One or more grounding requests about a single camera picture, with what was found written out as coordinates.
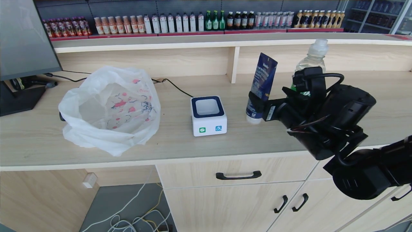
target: monitor stand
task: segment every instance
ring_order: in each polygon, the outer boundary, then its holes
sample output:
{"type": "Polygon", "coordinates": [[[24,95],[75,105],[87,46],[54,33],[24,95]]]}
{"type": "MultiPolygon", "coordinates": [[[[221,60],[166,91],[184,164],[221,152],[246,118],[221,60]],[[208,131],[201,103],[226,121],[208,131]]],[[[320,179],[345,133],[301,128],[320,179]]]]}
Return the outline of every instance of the monitor stand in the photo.
{"type": "Polygon", "coordinates": [[[40,100],[46,87],[37,87],[13,92],[5,83],[0,84],[0,116],[32,110],[40,100]]]}

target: bottle cap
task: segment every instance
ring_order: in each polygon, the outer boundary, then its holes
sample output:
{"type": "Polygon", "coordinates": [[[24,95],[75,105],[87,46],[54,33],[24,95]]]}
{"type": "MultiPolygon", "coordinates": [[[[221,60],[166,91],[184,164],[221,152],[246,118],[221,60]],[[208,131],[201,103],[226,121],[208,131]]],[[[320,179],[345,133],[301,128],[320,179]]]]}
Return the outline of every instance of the bottle cap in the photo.
{"type": "Polygon", "coordinates": [[[316,39],[309,47],[308,55],[324,57],[329,50],[327,39],[316,39]]]}

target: computer monitor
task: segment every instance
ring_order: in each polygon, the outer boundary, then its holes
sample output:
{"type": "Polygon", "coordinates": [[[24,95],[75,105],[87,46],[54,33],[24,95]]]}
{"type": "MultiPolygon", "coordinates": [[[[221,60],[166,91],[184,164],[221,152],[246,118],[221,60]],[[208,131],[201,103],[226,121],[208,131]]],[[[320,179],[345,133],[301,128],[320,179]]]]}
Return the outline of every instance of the computer monitor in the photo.
{"type": "Polygon", "coordinates": [[[33,0],[0,0],[0,116],[34,108],[45,92],[12,92],[6,81],[61,71],[61,65],[33,0]]]}

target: drawer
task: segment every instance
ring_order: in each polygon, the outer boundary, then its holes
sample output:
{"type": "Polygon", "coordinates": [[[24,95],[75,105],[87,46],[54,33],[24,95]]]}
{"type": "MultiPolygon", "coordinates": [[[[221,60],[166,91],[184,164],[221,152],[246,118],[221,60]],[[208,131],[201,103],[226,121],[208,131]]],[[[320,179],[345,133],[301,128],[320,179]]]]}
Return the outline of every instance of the drawer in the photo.
{"type": "Polygon", "coordinates": [[[219,186],[266,182],[305,180],[317,161],[309,153],[264,159],[209,161],[156,165],[163,188],[219,186]],[[250,177],[260,171],[260,177],[240,180],[220,180],[250,177]]]}

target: green bottle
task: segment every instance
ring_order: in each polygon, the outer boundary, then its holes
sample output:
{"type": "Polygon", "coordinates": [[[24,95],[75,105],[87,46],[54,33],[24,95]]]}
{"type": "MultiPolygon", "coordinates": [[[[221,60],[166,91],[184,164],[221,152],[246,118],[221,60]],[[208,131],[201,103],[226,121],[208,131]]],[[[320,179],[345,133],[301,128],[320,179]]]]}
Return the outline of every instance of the green bottle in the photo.
{"type": "Polygon", "coordinates": [[[219,20],[219,30],[224,30],[225,29],[225,17],[224,17],[225,11],[221,10],[220,11],[220,20],[219,20]]]}
{"type": "Polygon", "coordinates": [[[213,30],[217,31],[219,29],[218,11],[213,11],[213,30]]]}
{"type": "Polygon", "coordinates": [[[205,29],[206,31],[212,30],[212,20],[210,19],[210,10],[206,11],[205,29]]]}

